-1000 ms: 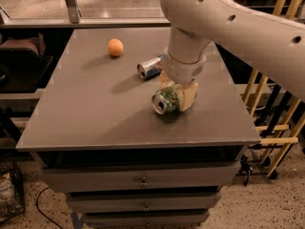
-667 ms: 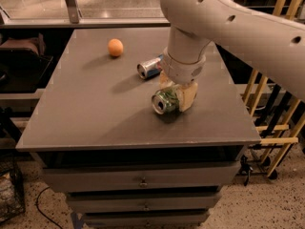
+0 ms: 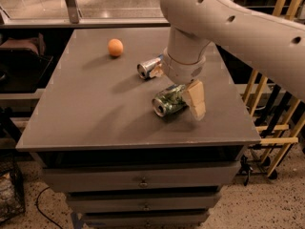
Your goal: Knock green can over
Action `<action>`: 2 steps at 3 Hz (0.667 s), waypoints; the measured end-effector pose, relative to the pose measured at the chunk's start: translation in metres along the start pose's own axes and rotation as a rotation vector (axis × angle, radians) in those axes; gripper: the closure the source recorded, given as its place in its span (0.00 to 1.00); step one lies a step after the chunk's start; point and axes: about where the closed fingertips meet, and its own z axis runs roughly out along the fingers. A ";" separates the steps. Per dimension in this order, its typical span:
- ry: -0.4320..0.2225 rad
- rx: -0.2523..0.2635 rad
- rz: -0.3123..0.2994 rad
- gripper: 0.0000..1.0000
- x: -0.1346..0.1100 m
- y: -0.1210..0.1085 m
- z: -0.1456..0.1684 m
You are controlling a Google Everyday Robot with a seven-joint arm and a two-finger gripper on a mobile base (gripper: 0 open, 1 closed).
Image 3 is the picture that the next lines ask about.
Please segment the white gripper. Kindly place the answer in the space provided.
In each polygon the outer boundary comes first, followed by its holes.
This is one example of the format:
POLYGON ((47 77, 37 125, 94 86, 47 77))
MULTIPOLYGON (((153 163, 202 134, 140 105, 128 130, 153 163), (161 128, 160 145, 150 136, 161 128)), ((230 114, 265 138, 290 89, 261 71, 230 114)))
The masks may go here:
POLYGON ((165 74, 175 84, 188 84, 183 91, 182 98, 196 120, 201 120, 206 113, 203 83, 196 80, 201 74, 205 62, 206 57, 203 56, 194 64, 179 63, 170 57, 167 50, 164 50, 162 63, 155 66, 150 72, 150 78, 161 77, 165 74))

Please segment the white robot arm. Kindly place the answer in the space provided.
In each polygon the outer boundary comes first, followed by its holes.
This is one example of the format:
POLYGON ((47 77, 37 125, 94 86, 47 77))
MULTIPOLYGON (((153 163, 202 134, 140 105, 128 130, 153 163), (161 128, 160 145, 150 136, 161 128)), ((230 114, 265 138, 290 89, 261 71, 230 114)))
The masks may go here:
POLYGON ((198 77, 211 42, 305 101, 304 25, 232 0, 160 0, 160 9, 171 25, 161 71, 187 86, 182 97, 195 119, 206 113, 198 77))

